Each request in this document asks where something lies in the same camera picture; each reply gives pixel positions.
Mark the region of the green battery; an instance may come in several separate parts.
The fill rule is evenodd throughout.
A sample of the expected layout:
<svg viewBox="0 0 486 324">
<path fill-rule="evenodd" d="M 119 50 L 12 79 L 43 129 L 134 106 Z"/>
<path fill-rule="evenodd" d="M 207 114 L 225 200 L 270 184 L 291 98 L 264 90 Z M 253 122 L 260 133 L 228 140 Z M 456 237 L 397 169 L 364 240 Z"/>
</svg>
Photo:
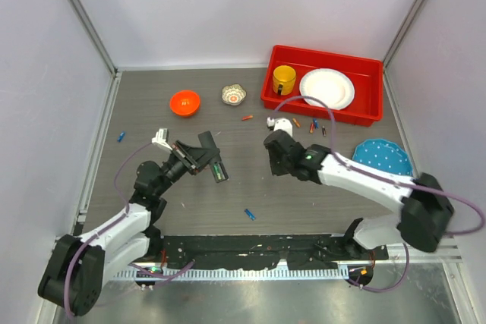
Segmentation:
<svg viewBox="0 0 486 324">
<path fill-rule="evenodd" d="M 218 181 L 221 181 L 222 180 L 222 174 L 221 174 L 221 171 L 220 171 L 218 165 L 214 165 L 214 171 L 215 171 L 215 174 L 216 174 L 216 179 Z"/>
</svg>

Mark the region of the black remote control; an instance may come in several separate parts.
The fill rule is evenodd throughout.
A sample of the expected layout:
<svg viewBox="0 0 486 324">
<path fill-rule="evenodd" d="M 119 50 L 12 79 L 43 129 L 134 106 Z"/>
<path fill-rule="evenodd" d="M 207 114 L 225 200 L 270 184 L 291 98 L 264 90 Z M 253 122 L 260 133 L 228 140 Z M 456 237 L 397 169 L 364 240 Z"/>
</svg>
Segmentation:
<svg viewBox="0 0 486 324">
<path fill-rule="evenodd" d="M 216 142 L 213 139 L 213 135 L 211 134 L 211 132 L 205 131 L 205 132 L 199 134 L 198 140 L 200 141 L 200 144 L 204 149 L 210 149 L 212 152 L 214 152 L 214 156 L 208 162 L 207 167 L 211 170 L 215 182 L 220 183 L 220 182 L 227 181 L 229 179 L 229 176 L 228 176 L 228 174 L 226 172 L 226 168 L 225 168 L 225 166 L 222 162 L 222 158 L 221 158 L 221 155 L 220 155 L 219 148 L 217 147 Z M 218 181 L 216 179 L 216 174 L 215 174 L 215 171 L 214 171 L 214 165 L 219 166 L 219 169 L 220 169 L 221 174 L 222 174 L 222 180 L 221 181 Z"/>
</svg>

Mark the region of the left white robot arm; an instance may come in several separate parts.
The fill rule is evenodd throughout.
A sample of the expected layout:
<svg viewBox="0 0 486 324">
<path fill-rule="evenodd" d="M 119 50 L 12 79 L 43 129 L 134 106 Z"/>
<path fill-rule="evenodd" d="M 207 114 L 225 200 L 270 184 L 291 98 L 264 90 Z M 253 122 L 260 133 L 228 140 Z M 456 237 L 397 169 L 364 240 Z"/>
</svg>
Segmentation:
<svg viewBox="0 0 486 324">
<path fill-rule="evenodd" d="M 83 316 L 116 273 L 137 258 L 156 261 L 163 240 L 154 224 L 167 204 L 163 194 L 183 175 L 197 175 L 205 168 L 215 181 L 227 179 L 212 134 L 203 132 L 198 139 L 199 146 L 154 140 L 154 145 L 169 151 L 168 159 L 161 165 L 145 161 L 138 166 L 134 192 L 118 214 L 85 234 L 66 234 L 57 240 L 37 294 L 70 316 Z"/>
</svg>

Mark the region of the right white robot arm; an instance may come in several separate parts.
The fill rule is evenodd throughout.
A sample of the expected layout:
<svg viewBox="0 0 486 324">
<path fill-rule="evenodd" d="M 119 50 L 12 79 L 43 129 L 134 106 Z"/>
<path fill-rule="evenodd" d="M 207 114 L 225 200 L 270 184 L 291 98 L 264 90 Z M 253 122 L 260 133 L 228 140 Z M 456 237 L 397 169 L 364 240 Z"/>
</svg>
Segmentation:
<svg viewBox="0 0 486 324">
<path fill-rule="evenodd" d="M 454 209 L 432 175 L 422 173 L 412 178 L 379 171 L 325 146 L 304 147 L 282 130 L 272 132 L 264 146 L 273 175 L 338 187 L 390 211 L 375 219 L 356 219 L 349 226 L 342 248 L 351 259 L 361 259 L 371 249 L 394 243 L 433 253 L 447 232 Z"/>
</svg>

